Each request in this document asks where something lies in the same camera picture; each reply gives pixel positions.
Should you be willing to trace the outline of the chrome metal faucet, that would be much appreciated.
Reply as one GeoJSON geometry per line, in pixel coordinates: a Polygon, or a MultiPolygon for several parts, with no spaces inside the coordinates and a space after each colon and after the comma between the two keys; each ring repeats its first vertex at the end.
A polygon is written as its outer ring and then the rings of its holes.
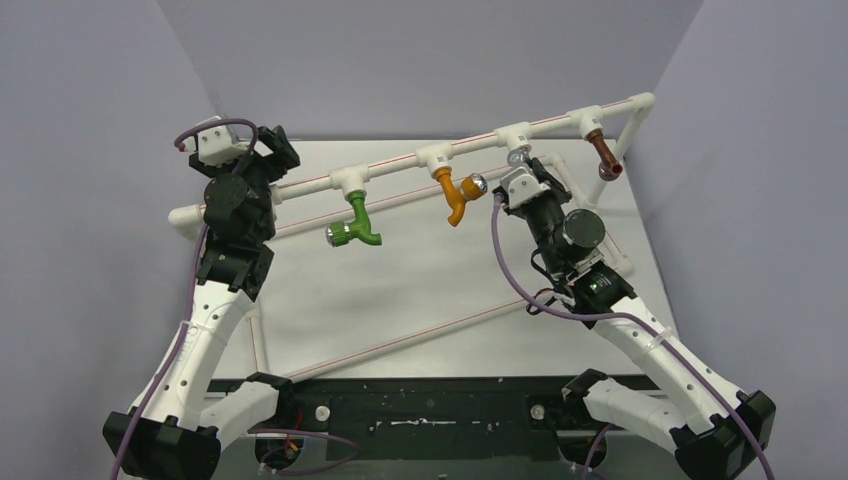
{"type": "Polygon", "coordinates": [[[531,163],[530,151],[527,147],[516,148],[507,154],[507,164],[512,168],[530,167],[531,163]]]}

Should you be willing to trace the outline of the white pvc pipe frame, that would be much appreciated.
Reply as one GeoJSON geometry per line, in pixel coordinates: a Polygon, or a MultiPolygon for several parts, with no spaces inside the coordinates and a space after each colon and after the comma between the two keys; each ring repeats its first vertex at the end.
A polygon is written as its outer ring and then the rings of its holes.
{"type": "Polygon", "coordinates": [[[450,165],[456,180],[478,172],[496,187],[508,170],[508,148],[529,144],[572,192],[572,206],[603,218],[602,256],[672,325],[631,185],[626,177],[601,181],[595,149],[582,137],[583,126],[603,126],[608,146],[622,154],[654,101],[636,94],[461,140],[298,142],[304,167],[277,189],[271,270],[214,377],[512,377],[588,367],[632,373],[624,354],[581,324],[526,314],[492,249],[491,197],[469,203],[452,227],[424,161],[450,165]],[[383,244],[331,247],[325,229],[353,220],[346,195],[357,190],[367,193],[383,244]]]}

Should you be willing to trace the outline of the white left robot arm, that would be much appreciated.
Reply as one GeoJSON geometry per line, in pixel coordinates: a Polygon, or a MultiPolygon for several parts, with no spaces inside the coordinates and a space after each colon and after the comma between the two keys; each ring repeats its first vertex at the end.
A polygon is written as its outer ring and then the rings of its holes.
{"type": "Polygon", "coordinates": [[[115,460],[110,475],[208,479],[224,450],[253,425],[283,429],[295,419],[288,380],[254,373],[214,406],[208,386],[237,324],[254,308],[269,272],[275,233],[272,189],[299,156],[281,126],[252,125],[248,142],[212,119],[180,134],[194,144],[190,166],[208,178],[189,296],[166,357],[126,412],[102,429],[115,460]]]}

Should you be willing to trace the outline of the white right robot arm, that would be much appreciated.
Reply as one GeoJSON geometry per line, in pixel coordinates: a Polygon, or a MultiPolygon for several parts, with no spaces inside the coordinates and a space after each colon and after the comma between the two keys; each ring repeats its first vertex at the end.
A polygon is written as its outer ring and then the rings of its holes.
{"type": "Polygon", "coordinates": [[[537,159],[515,161],[494,192],[495,214],[522,219],[535,247],[532,267],[552,298],[527,303],[583,324],[627,356],[658,388],[650,396],[589,369],[563,392],[562,412],[577,427],[620,427],[670,452],[692,479],[734,479],[751,463],[774,472],[765,454],[776,414],[761,391],[726,380],[660,322],[600,252],[606,228],[587,209],[565,210],[570,192],[537,159]]]}

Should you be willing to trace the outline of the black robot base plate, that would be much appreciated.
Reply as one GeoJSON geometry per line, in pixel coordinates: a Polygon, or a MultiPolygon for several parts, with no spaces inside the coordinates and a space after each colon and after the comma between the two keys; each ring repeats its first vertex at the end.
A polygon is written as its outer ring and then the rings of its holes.
{"type": "Polygon", "coordinates": [[[275,468],[309,460],[586,458],[602,424],[566,405],[571,376],[311,379],[268,433],[239,440],[275,468]]]}

